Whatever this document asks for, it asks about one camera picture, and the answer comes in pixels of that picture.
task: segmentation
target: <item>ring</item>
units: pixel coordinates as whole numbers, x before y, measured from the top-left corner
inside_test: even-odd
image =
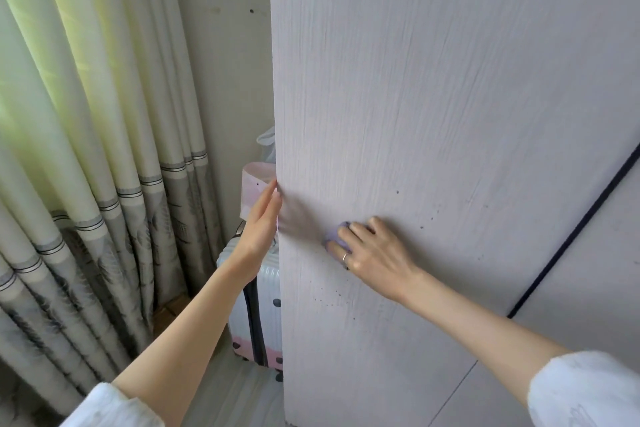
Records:
[[[340,261],[340,263],[342,264],[342,266],[344,267],[345,270],[349,270],[349,268],[347,267],[347,264],[344,263],[344,259],[346,259],[347,256],[350,255],[350,254],[351,254],[351,252],[346,252],[344,254],[344,257],[342,257],[342,260]]]

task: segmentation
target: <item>curtain fold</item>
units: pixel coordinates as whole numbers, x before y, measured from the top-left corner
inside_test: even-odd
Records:
[[[178,1],[0,0],[0,359],[66,415],[220,249]]]

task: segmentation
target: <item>woman's right hand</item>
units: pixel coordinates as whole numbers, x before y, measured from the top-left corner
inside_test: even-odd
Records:
[[[427,275],[413,263],[404,245],[376,216],[367,221],[367,226],[354,222],[349,228],[340,227],[338,236],[349,245],[351,253],[335,241],[326,244],[329,253],[387,299],[404,305],[412,285]]]

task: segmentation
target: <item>wood grain texture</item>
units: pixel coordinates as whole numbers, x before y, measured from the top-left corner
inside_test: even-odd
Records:
[[[430,422],[473,365],[319,244],[378,214],[506,313],[640,137],[637,0],[271,0],[287,421]]]
[[[602,350],[640,371],[640,165],[609,197],[516,320],[572,350]],[[530,427],[526,410],[482,365],[433,427]]]

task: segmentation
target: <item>white sleeve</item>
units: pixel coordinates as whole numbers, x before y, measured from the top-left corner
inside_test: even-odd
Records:
[[[640,426],[640,375],[599,351],[554,358],[529,386],[536,427]]]
[[[139,399],[129,399],[110,383],[100,383],[60,425],[85,426],[164,427],[164,422]]]

